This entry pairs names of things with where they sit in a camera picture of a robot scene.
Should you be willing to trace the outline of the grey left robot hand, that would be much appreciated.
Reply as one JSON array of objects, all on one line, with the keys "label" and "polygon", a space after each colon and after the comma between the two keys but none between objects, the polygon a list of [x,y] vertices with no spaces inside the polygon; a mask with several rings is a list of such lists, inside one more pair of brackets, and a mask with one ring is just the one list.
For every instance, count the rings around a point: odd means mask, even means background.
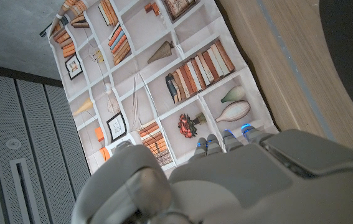
[{"label": "grey left robot hand", "polygon": [[128,141],[87,181],[72,223],[353,223],[353,149],[290,129],[200,138],[166,176]]}]

